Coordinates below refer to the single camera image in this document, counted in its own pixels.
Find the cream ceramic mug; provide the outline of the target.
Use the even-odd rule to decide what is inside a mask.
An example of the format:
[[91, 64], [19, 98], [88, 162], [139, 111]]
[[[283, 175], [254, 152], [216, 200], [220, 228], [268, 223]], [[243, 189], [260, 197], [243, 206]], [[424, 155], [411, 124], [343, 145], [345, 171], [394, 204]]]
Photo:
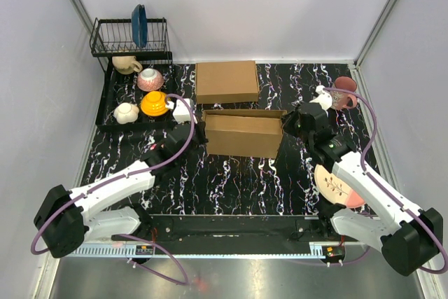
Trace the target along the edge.
[[139, 73], [143, 70], [143, 66], [137, 61], [135, 56], [114, 56], [112, 57], [114, 68], [123, 75]]

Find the brown cardboard box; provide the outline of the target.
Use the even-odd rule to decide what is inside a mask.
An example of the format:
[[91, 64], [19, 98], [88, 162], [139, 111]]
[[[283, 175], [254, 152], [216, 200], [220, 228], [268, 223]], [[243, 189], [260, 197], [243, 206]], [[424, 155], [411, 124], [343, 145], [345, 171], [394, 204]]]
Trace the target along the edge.
[[205, 110], [206, 151], [209, 155], [275, 159], [284, 135], [284, 115], [284, 110]]
[[260, 94], [256, 62], [200, 62], [195, 65], [198, 104], [257, 102]]

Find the pink patterned bowl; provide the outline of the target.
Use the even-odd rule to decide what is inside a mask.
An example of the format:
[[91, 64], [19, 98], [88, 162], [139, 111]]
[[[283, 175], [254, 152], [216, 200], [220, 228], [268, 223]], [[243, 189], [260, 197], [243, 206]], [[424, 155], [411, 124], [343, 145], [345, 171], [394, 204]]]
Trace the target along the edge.
[[152, 68], [142, 70], [137, 78], [137, 86], [144, 92], [157, 91], [164, 83], [162, 74], [157, 69]]

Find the cream pink floral plate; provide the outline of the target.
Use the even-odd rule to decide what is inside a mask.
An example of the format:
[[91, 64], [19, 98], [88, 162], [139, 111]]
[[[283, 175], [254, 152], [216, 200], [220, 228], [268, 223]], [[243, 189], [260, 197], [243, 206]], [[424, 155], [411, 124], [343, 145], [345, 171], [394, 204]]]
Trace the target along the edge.
[[333, 204], [341, 204], [347, 208], [355, 209], [365, 204], [348, 184], [328, 172], [322, 165], [317, 165], [314, 170], [314, 182], [320, 194]]

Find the blue plate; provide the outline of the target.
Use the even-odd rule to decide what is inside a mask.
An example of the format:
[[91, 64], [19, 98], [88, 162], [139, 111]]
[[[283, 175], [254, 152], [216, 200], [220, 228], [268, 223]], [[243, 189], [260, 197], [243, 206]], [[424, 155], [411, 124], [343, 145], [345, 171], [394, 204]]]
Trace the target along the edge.
[[138, 48], [145, 48], [147, 44], [148, 27], [146, 9], [144, 5], [137, 5], [132, 11], [132, 40]]

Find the white flower-shaped cup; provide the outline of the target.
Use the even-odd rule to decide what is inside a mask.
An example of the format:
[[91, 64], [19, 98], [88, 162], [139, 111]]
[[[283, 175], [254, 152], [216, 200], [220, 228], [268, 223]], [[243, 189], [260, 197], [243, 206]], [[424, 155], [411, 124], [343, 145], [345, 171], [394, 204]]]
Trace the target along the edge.
[[134, 104], [125, 102], [115, 108], [113, 116], [120, 125], [133, 123], [139, 117], [139, 108]]

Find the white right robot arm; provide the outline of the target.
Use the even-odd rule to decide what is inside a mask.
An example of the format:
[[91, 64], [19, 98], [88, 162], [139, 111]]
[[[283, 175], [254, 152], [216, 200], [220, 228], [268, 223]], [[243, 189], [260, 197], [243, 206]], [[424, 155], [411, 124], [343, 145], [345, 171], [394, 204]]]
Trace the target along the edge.
[[409, 201], [378, 175], [352, 140], [334, 131], [319, 103], [302, 103], [281, 122], [283, 131], [300, 139], [315, 163], [351, 187], [376, 214], [369, 218], [341, 204], [332, 206], [317, 225], [322, 238], [354, 238], [379, 251], [403, 276], [424, 269], [437, 255], [447, 257], [442, 215]]

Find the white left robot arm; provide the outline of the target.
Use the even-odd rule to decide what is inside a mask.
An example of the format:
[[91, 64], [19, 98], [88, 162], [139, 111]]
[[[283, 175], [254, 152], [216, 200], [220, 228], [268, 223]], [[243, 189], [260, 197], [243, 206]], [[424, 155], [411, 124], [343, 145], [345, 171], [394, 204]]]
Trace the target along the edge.
[[203, 121], [178, 124], [130, 166], [71, 190], [63, 185], [51, 188], [34, 217], [38, 233], [31, 252], [40, 254], [36, 248], [40, 239], [46, 245], [44, 252], [62, 258], [96, 239], [121, 234], [147, 238], [151, 223], [135, 206], [113, 211], [109, 207], [167, 181], [189, 152], [207, 142], [205, 127]]

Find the closed brown cardboard box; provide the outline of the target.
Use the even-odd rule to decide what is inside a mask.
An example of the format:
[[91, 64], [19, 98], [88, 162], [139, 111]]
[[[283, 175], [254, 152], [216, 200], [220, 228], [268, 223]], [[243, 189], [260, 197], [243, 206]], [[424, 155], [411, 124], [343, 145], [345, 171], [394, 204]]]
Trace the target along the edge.
[[257, 102], [260, 94], [256, 62], [200, 62], [195, 65], [198, 104]]

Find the pink patterned mug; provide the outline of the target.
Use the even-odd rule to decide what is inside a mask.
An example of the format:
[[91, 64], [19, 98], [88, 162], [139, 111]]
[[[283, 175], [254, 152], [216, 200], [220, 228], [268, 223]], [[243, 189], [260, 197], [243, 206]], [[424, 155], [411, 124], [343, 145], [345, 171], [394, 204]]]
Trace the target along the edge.
[[[357, 83], [350, 77], [340, 76], [335, 79], [332, 87], [355, 92], [357, 90]], [[330, 94], [333, 102], [331, 108], [334, 110], [354, 109], [358, 104], [358, 100], [353, 94], [339, 91], [331, 91]]]

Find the orange yellow ribbed bowl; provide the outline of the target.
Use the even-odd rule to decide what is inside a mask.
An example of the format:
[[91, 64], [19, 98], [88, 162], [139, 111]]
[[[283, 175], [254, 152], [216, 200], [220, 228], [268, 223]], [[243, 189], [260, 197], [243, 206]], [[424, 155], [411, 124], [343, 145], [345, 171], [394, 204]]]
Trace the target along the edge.
[[161, 91], [151, 91], [141, 100], [140, 109], [149, 117], [159, 117], [168, 112], [167, 95]]

